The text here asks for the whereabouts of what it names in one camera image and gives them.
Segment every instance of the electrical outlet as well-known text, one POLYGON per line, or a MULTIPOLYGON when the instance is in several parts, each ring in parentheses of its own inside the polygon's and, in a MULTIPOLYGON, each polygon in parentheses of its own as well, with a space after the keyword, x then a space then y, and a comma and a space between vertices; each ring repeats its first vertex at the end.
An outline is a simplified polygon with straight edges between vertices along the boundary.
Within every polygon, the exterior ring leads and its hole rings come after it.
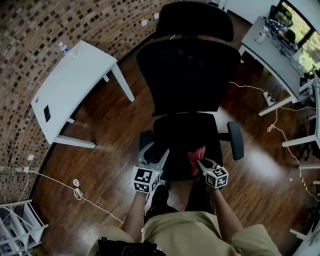
POLYGON ((28 161, 32 161, 34 159, 35 155, 34 154, 30 154, 28 156, 28 161))
POLYGON ((146 19, 143 19, 141 21, 141 26, 144 27, 145 25, 147 25, 147 20, 146 19))
POLYGON ((263 93, 263 97, 266 101, 266 103, 268 104, 268 106, 270 107, 271 105, 275 104, 274 100, 272 99, 271 95, 269 95, 269 93, 267 91, 265 91, 263 93))

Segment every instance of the wall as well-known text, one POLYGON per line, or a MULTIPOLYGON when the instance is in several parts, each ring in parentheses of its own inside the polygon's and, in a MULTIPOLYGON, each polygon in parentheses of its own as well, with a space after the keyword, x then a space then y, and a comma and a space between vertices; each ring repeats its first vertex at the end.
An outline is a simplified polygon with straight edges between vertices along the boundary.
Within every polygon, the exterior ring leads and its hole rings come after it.
MULTIPOLYGON (((17 201, 26 166, 38 170, 50 145, 31 100, 62 58, 59 41, 84 40, 118 60, 150 35, 167 0, 7 0, 0 7, 0 204, 17 201), (142 28, 141 20, 148 24, 142 28), (34 159, 28 161, 29 154, 34 159)), ((22 199, 30 196, 35 181, 22 199)))
POLYGON ((279 0, 226 0, 228 9, 244 18, 250 23, 254 23, 258 16, 268 16, 272 5, 276 6, 279 0))

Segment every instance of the window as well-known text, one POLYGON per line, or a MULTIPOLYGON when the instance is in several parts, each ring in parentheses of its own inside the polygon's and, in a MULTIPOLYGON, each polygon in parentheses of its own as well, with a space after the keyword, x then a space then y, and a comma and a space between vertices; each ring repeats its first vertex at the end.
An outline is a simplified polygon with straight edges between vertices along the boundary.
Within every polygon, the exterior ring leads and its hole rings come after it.
POLYGON ((296 13, 289 5, 285 2, 282 3, 282 6, 288 10, 290 15, 292 16, 291 22, 292 25, 289 27, 295 33, 295 42, 299 43, 306 34, 310 31, 310 27, 308 24, 296 13))
POLYGON ((303 44, 302 55, 299 59, 299 63, 304 69, 309 72, 313 65, 320 69, 320 35, 315 31, 310 39, 303 44))
POLYGON ((320 69, 320 35, 313 28, 310 28, 305 20, 285 2, 281 3, 275 19, 288 26, 295 33, 295 41, 301 46, 302 55, 299 58, 299 64, 303 69, 309 72, 313 65, 320 69), (311 30, 314 31, 311 37, 302 44, 302 40, 311 30))

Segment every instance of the chair seat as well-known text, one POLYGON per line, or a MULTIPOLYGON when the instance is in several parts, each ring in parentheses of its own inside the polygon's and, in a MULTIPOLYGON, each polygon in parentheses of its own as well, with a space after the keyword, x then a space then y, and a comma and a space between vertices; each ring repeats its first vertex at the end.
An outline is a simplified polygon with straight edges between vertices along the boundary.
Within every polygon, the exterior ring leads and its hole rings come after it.
POLYGON ((204 157, 223 166, 215 117, 209 113, 180 113, 157 119, 153 125, 154 157, 158 161, 166 149, 169 155, 163 167, 162 180, 195 179, 187 152, 205 146, 204 157))

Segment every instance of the chair headrest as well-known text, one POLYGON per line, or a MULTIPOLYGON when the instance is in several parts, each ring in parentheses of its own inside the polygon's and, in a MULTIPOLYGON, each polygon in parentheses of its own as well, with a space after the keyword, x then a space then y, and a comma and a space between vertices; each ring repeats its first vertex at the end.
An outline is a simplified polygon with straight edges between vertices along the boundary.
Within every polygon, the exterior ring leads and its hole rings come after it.
POLYGON ((197 38, 145 45, 136 56, 152 94, 153 116, 217 111, 241 57, 223 43, 197 38))
POLYGON ((174 2, 161 9, 154 34, 155 38, 170 35, 203 35, 231 42, 234 27, 228 14, 213 5, 193 1, 174 2))

